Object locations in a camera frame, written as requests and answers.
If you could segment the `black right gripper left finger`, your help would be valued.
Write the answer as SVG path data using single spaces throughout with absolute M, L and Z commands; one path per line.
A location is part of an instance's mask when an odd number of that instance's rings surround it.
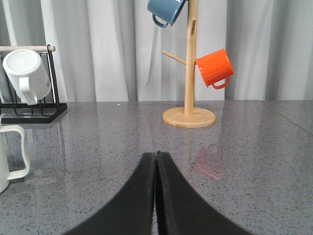
M 154 212 L 155 153 L 144 153 L 125 185 L 96 214 L 67 235 L 150 235 Z

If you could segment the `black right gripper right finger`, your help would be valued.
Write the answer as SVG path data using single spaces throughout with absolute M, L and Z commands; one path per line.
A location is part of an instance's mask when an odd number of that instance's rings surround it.
M 247 235 L 249 231 L 204 201 L 171 155 L 156 154 L 156 214 L 160 235 Z

